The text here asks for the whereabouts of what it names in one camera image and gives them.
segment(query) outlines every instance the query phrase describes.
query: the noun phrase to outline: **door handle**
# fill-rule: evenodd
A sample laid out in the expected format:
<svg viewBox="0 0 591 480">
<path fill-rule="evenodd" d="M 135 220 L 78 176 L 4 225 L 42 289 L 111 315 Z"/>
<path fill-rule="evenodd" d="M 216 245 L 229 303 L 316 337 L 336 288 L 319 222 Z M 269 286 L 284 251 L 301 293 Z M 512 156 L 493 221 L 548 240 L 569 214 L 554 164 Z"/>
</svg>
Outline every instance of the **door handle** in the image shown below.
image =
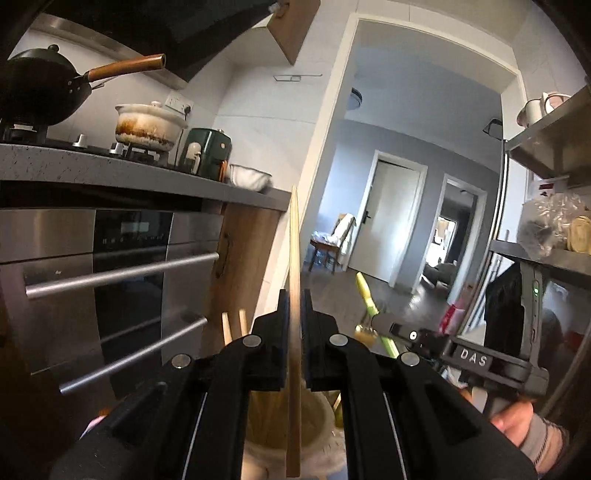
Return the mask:
<svg viewBox="0 0 591 480">
<path fill-rule="evenodd" d="M 361 223 L 362 223 L 362 224 L 365 224 L 365 221 L 366 221 L 368 218 L 371 220 L 371 217 L 369 216 L 369 211 L 368 211 L 368 210 L 366 210 L 366 211 L 363 213 L 363 218 L 361 219 Z"/>
<path fill-rule="evenodd" d="M 118 268 L 107 272 L 91 273 L 81 275 L 80 277 L 68 278 L 65 280 L 54 280 L 35 285 L 29 285 L 25 288 L 27 298 L 30 300 L 48 297 L 56 293 L 65 291 L 79 290 L 87 287 L 100 287 L 110 285 L 129 278 L 140 277 L 142 275 L 153 275 L 155 273 L 165 272 L 174 268 L 186 267 L 203 262 L 214 261 L 219 258 L 217 252 L 211 254 L 193 255 L 191 257 L 179 258 L 177 260 L 165 260 L 154 262 L 147 265 L 138 265 L 136 267 Z"/>
<path fill-rule="evenodd" d="M 114 374 L 115 372 L 118 372 L 119 370 L 122 370 L 125 367 L 133 365 L 145 356 L 160 350 L 164 345 L 173 342 L 178 338 L 181 338 L 183 335 L 186 335 L 187 333 L 191 332 L 192 330 L 195 330 L 196 328 L 201 327 L 202 325 L 205 325 L 206 323 L 207 319 L 205 317 L 201 317 L 199 318 L 199 320 L 195 320 L 191 325 L 188 325 L 185 328 L 180 329 L 178 332 L 174 332 L 172 335 L 169 335 L 168 337 L 165 337 L 159 340 L 158 342 L 154 342 L 151 345 L 148 345 L 138 350 L 137 352 L 132 353 L 131 355 L 120 358 L 116 362 L 106 365 L 103 368 L 99 368 L 98 370 L 95 370 L 80 378 L 76 378 L 75 380 L 61 384 L 60 392 L 63 395 L 66 395 L 68 393 L 72 393 L 73 391 L 78 390 L 79 388 L 84 387 L 85 385 L 88 385 L 91 382 L 94 382 L 95 380 L 98 380 L 99 378 L 105 377 L 106 375 Z"/>
</svg>

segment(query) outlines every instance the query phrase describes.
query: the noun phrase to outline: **built-in oven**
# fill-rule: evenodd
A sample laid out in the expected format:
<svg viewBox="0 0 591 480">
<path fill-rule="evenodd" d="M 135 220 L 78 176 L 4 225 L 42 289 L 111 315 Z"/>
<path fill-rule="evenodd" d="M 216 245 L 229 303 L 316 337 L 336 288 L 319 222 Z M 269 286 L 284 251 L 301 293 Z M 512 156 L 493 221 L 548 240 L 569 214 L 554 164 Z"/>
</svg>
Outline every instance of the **built-in oven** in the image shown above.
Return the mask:
<svg viewBox="0 0 591 480">
<path fill-rule="evenodd" d="M 221 224 L 201 212 L 0 210 L 11 339 L 60 390 L 74 436 L 174 355 L 199 356 Z"/>
</svg>

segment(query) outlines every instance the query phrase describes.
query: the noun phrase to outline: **white cloth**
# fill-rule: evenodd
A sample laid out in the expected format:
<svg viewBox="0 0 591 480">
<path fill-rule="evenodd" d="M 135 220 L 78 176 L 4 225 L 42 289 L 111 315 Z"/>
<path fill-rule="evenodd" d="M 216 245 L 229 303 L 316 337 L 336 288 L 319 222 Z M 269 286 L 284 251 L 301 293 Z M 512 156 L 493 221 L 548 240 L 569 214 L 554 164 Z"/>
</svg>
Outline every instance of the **white cloth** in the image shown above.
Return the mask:
<svg viewBox="0 0 591 480">
<path fill-rule="evenodd" d="M 339 224 L 336 226 L 335 228 L 335 232 L 334 232 L 334 236 L 341 238 L 345 232 L 347 231 L 347 228 L 349 228 L 349 224 L 351 223 L 353 219 L 353 215 L 351 215 L 350 213 L 347 213 L 347 215 L 345 215 L 341 221 L 339 222 Z"/>
<path fill-rule="evenodd" d="M 338 245 L 340 238 L 336 235 L 329 235 L 326 232 L 312 232 L 312 240 L 315 242 L 322 242 L 329 245 Z"/>
</svg>

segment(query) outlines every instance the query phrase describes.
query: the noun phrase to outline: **white bowl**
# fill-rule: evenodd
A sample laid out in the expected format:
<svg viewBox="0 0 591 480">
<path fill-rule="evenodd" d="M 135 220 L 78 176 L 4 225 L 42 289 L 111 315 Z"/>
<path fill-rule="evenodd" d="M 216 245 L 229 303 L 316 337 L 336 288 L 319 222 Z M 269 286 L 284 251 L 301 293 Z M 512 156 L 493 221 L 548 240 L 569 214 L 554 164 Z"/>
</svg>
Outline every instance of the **white bowl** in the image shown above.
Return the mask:
<svg viewBox="0 0 591 480">
<path fill-rule="evenodd" d="M 271 175 L 255 168 L 229 165 L 226 179 L 235 187 L 260 192 L 271 182 Z"/>
</svg>

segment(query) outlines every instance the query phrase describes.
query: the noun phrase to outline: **black frying pan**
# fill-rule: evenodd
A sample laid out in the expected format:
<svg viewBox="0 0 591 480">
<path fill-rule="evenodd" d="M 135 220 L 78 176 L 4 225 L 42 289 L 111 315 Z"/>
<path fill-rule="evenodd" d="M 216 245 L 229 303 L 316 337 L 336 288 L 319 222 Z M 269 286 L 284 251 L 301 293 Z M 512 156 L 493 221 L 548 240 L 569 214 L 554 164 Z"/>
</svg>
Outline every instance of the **black frying pan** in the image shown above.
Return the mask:
<svg viewBox="0 0 591 480">
<path fill-rule="evenodd" d="M 0 68 L 0 118 L 24 125 L 55 125 L 92 92 L 89 82 L 163 69 L 164 54 L 123 60 L 79 75 L 57 45 L 18 53 Z"/>
</svg>

